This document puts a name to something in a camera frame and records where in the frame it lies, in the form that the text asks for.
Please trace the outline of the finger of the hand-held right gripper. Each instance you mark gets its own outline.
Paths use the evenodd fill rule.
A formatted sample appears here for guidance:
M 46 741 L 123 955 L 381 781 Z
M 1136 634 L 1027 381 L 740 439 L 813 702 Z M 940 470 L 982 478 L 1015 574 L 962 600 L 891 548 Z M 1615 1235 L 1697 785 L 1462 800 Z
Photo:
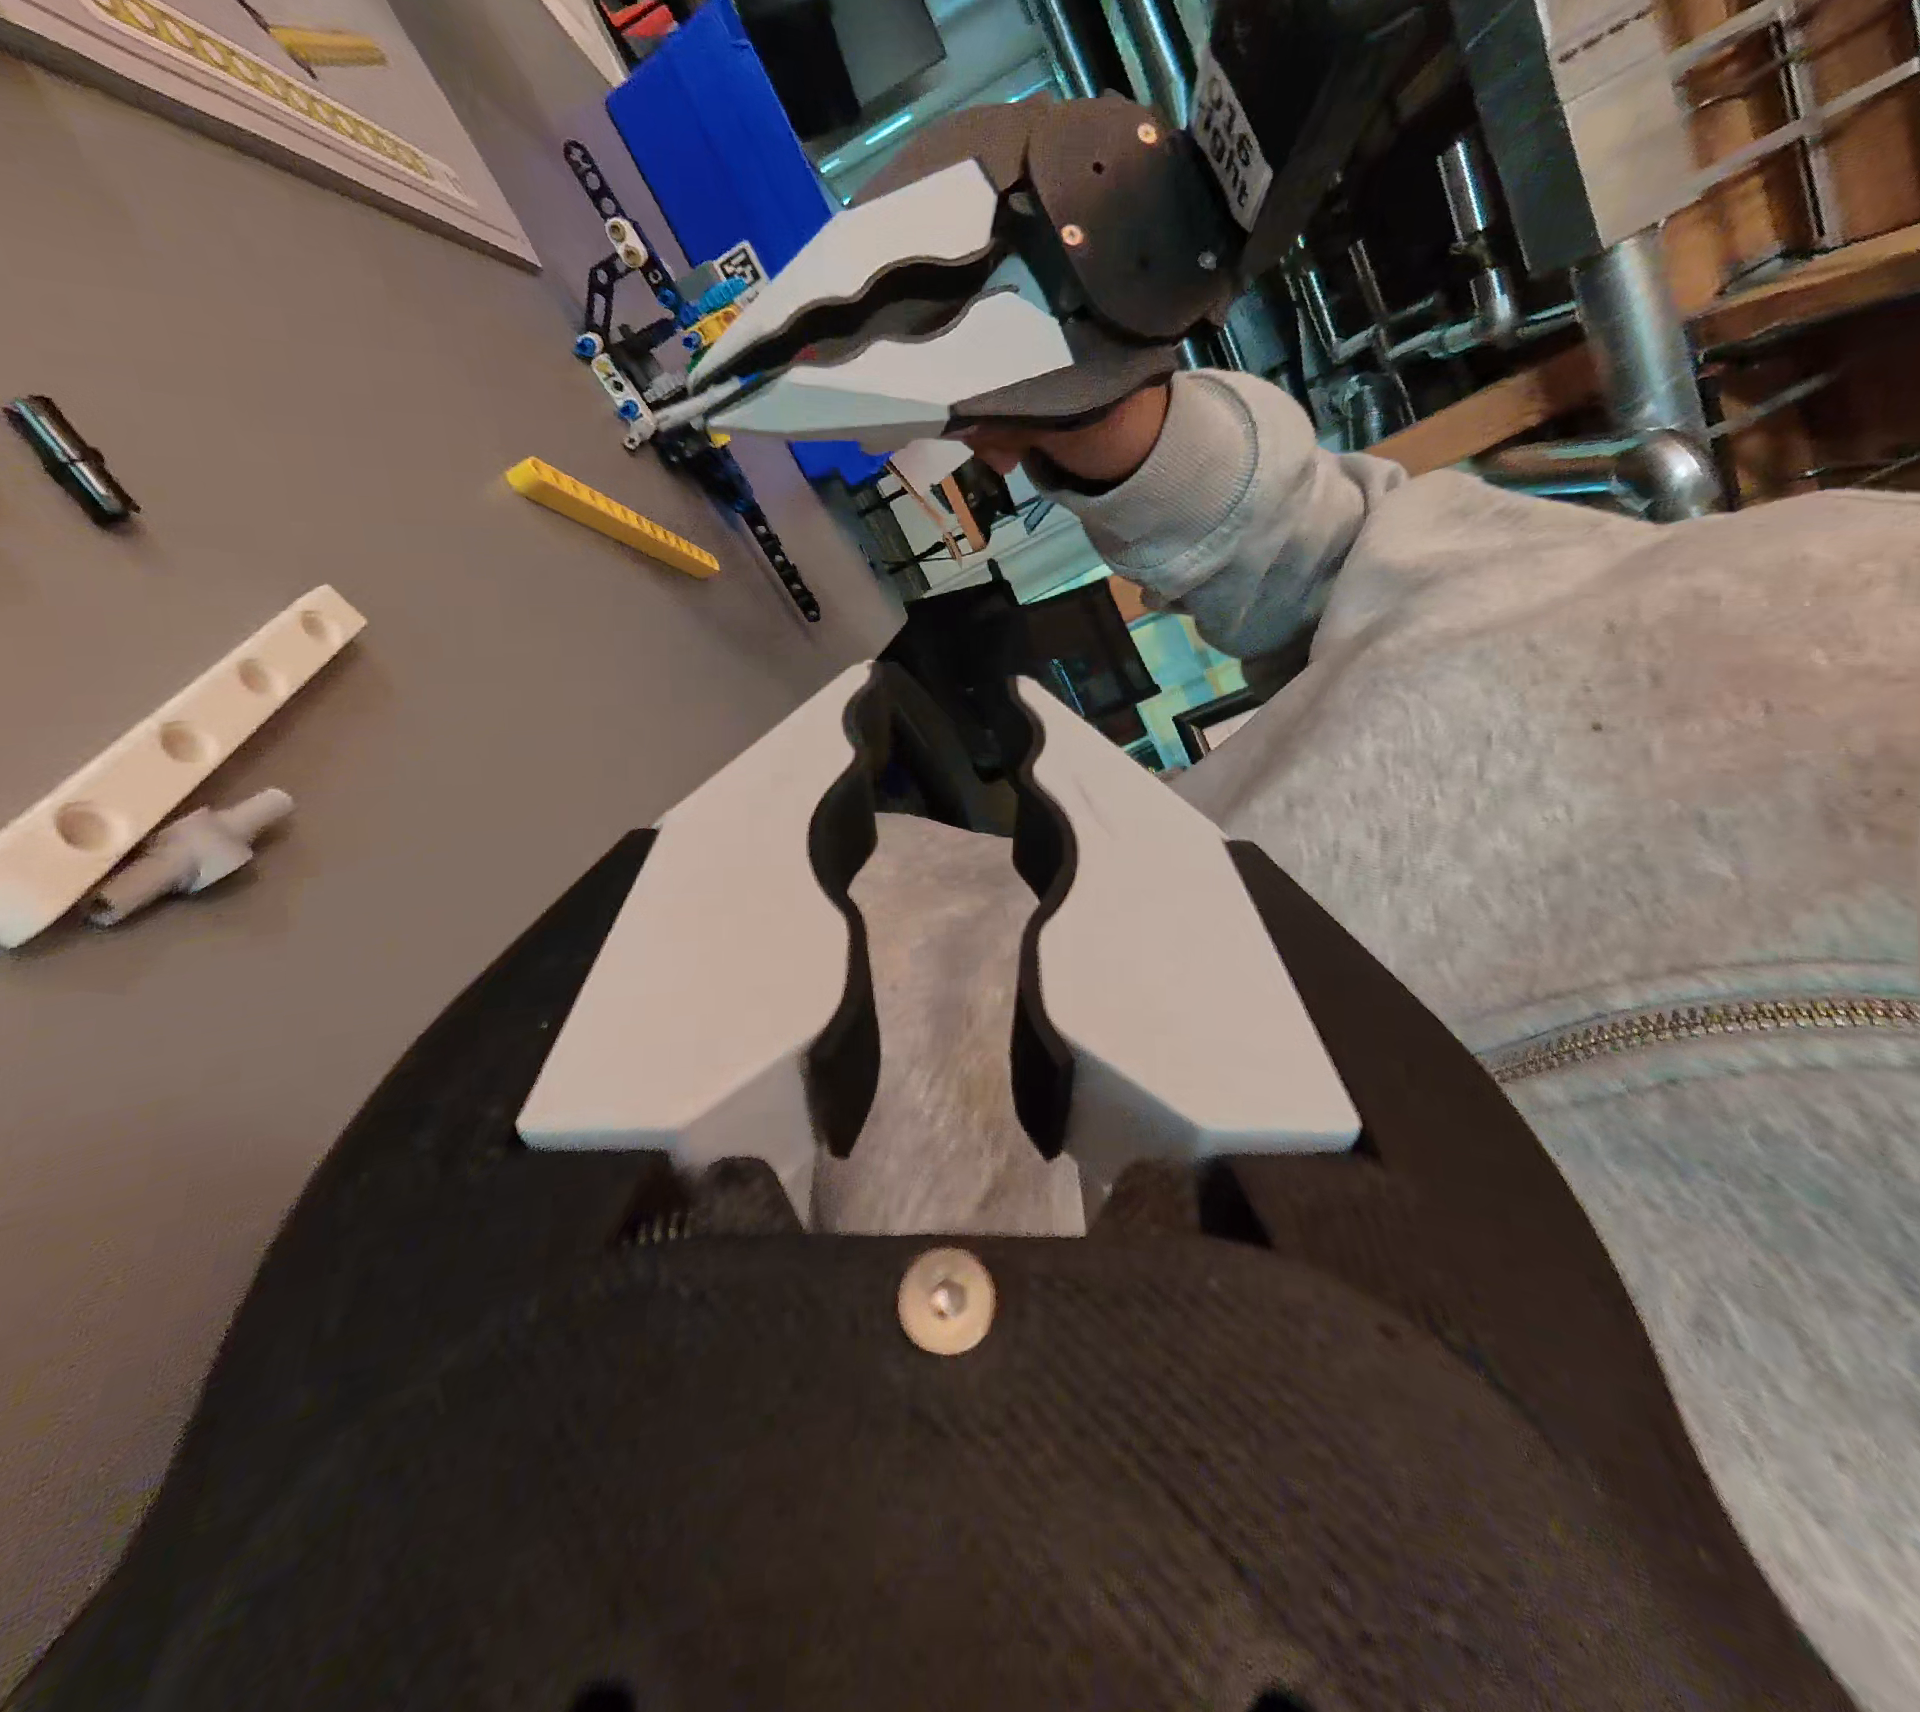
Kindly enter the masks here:
M 725 435 L 895 452 L 947 431 L 956 407 L 1072 366 L 1064 324 L 1017 289 L 987 289 L 936 332 L 875 334 L 848 355 L 713 383 L 696 421 Z
M 987 292 L 998 209 L 999 192 L 972 158 L 844 207 L 713 339 L 687 393 L 770 377 L 810 355 L 832 361 L 875 336 L 942 329 Z

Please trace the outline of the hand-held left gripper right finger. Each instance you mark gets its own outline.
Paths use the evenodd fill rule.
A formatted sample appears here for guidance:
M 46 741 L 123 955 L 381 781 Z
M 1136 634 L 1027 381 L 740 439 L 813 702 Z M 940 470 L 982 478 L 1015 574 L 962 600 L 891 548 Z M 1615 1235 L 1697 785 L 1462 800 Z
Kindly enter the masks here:
M 1329 1156 L 1361 1121 L 1227 839 L 1030 676 L 1012 1089 L 1083 1227 L 1139 1164 Z

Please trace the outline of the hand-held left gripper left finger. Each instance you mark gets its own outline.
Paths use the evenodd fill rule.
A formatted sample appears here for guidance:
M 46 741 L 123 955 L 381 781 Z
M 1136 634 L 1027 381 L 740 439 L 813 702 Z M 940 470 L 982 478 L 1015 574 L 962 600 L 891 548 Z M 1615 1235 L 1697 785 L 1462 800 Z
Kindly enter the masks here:
M 886 667 L 842 671 L 652 827 L 515 1115 L 538 1151 L 755 1162 L 813 1223 L 881 1063 L 851 884 L 877 844 Z

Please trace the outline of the multicoloured lego assembly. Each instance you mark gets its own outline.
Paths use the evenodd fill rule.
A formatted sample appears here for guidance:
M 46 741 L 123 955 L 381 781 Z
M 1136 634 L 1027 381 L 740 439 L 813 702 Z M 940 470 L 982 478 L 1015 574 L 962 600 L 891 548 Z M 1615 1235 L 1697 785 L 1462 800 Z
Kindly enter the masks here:
M 607 243 L 607 252 L 587 270 L 573 355 L 587 366 L 625 426 L 625 448 L 654 448 L 665 470 L 683 473 L 751 540 L 799 618 L 817 624 L 820 604 L 768 522 L 725 435 L 694 421 L 661 426 L 667 410 L 683 399 L 689 377 L 687 370 L 672 368 L 664 355 L 681 352 L 697 364 L 720 326 L 738 316 L 751 282 L 720 277 L 697 297 L 685 295 L 587 144 L 563 139 L 560 154 L 592 204 Z

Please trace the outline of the long yellow lego beam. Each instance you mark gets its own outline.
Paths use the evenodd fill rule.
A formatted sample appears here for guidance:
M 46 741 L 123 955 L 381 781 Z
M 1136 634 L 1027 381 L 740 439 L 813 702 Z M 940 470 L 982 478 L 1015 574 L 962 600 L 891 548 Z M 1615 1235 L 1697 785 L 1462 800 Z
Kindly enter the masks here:
M 501 478 L 519 500 L 669 572 L 691 580 L 711 580 L 720 572 L 708 548 L 535 456 L 511 463 Z

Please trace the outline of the person's right forearm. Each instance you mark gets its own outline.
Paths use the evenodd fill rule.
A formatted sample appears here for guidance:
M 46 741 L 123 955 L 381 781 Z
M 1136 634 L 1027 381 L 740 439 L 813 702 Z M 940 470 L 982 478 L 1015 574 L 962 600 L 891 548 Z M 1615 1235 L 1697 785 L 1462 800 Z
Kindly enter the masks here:
M 1639 637 L 1611 610 L 1652 533 L 1458 470 L 1321 448 L 1263 380 L 1180 376 L 1148 461 L 1061 487 L 1101 558 L 1206 644 L 1307 666 L 1204 759 L 1189 797 L 1283 869 L 1427 844 L 1588 739 L 1645 724 Z

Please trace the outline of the pale grey lego connector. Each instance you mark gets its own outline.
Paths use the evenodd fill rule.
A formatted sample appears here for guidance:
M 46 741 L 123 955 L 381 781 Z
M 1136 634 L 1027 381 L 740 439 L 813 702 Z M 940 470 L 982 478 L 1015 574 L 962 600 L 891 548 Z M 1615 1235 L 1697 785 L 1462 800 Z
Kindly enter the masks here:
M 109 930 L 163 900 L 198 896 L 236 877 L 294 810 L 288 792 L 261 788 L 228 807 L 182 814 L 92 890 L 81 909 L 84 924 Z

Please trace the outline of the small black lego piece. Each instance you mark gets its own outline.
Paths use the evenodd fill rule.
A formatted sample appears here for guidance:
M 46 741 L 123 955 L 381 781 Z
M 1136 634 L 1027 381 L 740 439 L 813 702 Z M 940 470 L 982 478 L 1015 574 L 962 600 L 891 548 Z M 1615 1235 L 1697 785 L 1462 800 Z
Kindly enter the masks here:
M 3 405 L 14 431 L 59 491 L 98 527 L 129 523 L 139 504 L 115 478 L 103 452 L 46 393 L 18 395 Z

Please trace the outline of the person's right hand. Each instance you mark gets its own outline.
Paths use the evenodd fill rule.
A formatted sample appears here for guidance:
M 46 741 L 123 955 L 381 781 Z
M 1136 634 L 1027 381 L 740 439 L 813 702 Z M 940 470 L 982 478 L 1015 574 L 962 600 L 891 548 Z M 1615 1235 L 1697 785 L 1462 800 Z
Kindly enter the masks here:
M 1156 380 L 1098 414 L 1070 421 L 993 420 L 960 427 L 956 437 L 999 476 L 1020 471 L 1044 491 L 1095 497 L 1148 461 L 1169 404 L 1172 381 Z

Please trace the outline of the blue bin with marker label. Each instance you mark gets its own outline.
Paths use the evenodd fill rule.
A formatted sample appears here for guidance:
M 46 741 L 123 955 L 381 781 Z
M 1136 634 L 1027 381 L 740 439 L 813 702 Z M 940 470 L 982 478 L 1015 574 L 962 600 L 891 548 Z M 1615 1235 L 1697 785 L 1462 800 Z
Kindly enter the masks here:
M 606 114 L 691 264 L 751 250 L 763 277 L 826 225 L 829 196 L 805 149 L 857 114 L 829 0 L 740 14 L 664 0 L 609 15 L 631 62 Z

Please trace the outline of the person in grey sweatshirt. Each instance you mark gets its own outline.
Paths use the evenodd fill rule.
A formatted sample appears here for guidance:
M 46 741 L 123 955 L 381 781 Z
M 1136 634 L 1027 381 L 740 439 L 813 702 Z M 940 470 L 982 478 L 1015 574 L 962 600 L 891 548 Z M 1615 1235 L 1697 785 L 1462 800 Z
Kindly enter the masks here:
M 1500 1080 L 1864 1707 L 1916 1707 L 1916 494 L 1388 486 L 1180 783 Z

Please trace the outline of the white plate with holes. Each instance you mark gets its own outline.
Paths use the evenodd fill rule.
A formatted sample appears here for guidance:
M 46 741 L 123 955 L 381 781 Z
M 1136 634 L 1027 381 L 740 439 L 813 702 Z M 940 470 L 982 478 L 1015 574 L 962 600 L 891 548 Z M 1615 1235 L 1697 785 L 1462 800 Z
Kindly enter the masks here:
M 334 586 L 316 586 L 6 822 L 3 948 L 77 908 L 365 624 Z

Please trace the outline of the wooden post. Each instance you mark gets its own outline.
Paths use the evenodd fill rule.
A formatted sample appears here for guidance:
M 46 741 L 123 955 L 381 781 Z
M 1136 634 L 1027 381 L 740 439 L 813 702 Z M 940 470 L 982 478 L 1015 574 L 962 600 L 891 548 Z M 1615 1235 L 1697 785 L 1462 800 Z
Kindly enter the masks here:
M 1393 463 L 1410 478 L 1427 476 L 1496 452 L 1596 404 L 1598 395 L 1593 355 L 1584 341 L 1575 341 L 1347 457 Z

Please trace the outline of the silver ventilation duct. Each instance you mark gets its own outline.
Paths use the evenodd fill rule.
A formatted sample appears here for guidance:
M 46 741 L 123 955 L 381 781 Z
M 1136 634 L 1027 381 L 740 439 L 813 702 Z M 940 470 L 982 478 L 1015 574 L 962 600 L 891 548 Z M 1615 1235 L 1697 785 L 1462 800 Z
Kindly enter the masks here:
M 1606 460 L 1607 494 L 1653 523 L 1719 512 L 1721 478 L 1668 277 L 1663 228 L 1643 228 L 1582 260 L 1570 288 L 1618 444 Z

